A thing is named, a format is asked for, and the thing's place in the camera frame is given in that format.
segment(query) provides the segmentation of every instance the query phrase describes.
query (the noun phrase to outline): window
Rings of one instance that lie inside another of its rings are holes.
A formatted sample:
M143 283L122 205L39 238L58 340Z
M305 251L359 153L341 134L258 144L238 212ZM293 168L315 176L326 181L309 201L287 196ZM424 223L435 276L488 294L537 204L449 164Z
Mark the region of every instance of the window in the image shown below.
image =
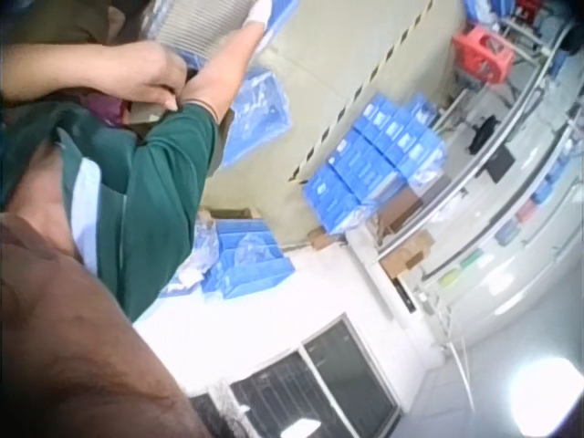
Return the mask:
M360 438L376 438L398 406L383 389L345 321L306 344L308 355Z
M232 384L231 389L240 405L249 406L247 418L264 438L280 438L303 419L320 422L310 438L352 438L299 353Z

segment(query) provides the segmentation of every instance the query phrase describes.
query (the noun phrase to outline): plastic bag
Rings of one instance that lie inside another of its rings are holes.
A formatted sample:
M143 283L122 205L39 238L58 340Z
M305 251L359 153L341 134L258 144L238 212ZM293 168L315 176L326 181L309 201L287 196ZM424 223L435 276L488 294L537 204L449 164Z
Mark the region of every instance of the plastic bag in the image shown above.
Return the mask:
M464 6L469 21L488 27L495 25L496 15L489 0L464 0Z
M235 265L252 265L276 258L260 236L246 235L235 249Z
M443 174L444 164L446 163L447 153L442 145L436 148L428 157L426 162L420 166L418 172L409 180L413 187L423 187L433 183Z
M253 68L232 106L235 120L225 145L223 166L230 166L262 143L292 127L288 99L274 73Z
M219 237L216 224L212 219L199 214L194 224L193 251L176 270L171 282L161 292L161 297L191 294L218 259Z

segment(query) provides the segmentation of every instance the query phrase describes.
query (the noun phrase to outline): stack of blue bins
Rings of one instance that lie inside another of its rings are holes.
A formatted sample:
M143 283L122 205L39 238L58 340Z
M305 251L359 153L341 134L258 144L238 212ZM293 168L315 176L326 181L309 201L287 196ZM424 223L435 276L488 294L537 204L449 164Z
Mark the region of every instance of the stack of blue bins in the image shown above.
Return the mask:
M429 126L435 107L416 96L400 108L377 94L304 187L329 234L361 224L430 165L443 161L442 139Z
M268 290L294 273L261 219L217 220L219 260L205 274L204 294L233 299Z

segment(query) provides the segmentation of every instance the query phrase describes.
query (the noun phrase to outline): wrist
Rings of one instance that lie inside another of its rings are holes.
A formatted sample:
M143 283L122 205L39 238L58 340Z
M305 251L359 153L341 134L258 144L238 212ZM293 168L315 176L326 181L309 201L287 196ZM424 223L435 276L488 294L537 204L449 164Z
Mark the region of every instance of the wrist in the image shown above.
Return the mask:
M78 69L79 76L76 87L102 91L103 80L107 75L111 75L113 69L116 68L115 63L111 62L111 51L114 50L114 47L92 44L79 46L79 48L83 49L83 53L78 57L81 66Z

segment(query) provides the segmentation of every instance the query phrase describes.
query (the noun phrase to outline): green sleeve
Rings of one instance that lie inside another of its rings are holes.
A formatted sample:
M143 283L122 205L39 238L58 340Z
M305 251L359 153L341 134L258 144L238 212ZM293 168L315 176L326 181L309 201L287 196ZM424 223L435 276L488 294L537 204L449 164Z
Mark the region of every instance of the green sleeve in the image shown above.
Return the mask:
M131 320L148 308L191 253L216 136L210 113L189 104L162 120L133 153L120 237L119 294Z

